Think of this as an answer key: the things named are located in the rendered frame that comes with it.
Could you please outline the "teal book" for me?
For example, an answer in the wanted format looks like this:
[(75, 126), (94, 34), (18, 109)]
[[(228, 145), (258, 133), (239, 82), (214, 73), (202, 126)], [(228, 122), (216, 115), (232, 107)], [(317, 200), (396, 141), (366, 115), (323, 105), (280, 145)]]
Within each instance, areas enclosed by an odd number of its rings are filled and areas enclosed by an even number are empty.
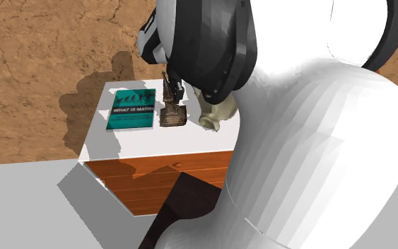
[(140, 129), (153, 126), (156, 90), (120, 90), (115, 94), (106, 129)]

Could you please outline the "cream vase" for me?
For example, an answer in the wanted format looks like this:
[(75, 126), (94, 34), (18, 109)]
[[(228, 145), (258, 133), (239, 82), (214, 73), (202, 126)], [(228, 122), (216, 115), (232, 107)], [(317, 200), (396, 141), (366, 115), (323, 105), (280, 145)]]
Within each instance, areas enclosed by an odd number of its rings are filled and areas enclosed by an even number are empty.
[(217, 132), (221, 127), (221, 120), (229, 120), (236, 114), (238, 107), (232, 94), (230, 94), (222, 103), (212, 105), (204, 100), (204, 97), (198, 88), (194, 87), (193, 89), (201, 108), (201, 114), (198, 121), (202, 127), (212, 129)]

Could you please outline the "brown tower figure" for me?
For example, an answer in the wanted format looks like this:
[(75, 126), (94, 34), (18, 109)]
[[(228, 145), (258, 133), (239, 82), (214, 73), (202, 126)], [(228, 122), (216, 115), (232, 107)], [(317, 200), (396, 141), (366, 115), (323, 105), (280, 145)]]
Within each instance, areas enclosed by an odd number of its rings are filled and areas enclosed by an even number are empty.
[(180, 105), (178, 94), (170, 87), (167, 74), (163, 71), (163, 102), (165, 107), (160, 109), (159, 125), (161, 127), (179, 127), (186, 125), (187, 109)]

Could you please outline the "white-topped wooden chest of drawers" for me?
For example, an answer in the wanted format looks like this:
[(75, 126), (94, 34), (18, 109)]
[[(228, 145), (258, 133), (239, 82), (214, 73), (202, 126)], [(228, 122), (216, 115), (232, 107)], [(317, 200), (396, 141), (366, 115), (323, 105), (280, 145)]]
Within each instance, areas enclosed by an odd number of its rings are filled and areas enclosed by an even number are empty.
[[(182, 101), (187, 107), (186, 124), (161, 127), (162, 87), (160, 79), (107, 82), (78, 158), (133, 216), (157, 214), (182, 172), (222, 187), (237, 140), (238, 115), (220, 120), (217, 132), (198, 123), (201, 108), (191, 86), (185, 87)], [(147, 88), (156, 91), (152, 126), (108, 129), (116, 93)]]

